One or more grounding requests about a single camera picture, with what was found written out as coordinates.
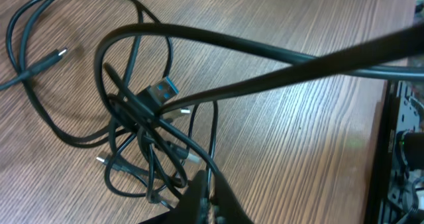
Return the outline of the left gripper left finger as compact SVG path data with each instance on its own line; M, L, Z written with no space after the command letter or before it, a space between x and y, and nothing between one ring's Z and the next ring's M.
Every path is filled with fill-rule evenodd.
M207 173L200 170L173 209L140 224L202 224L206 221Z

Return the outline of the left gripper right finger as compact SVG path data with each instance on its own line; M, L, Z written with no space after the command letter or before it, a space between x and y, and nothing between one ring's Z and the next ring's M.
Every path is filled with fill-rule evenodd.
M216 223L253 224L222 174L215 176L215 191L211 203Z

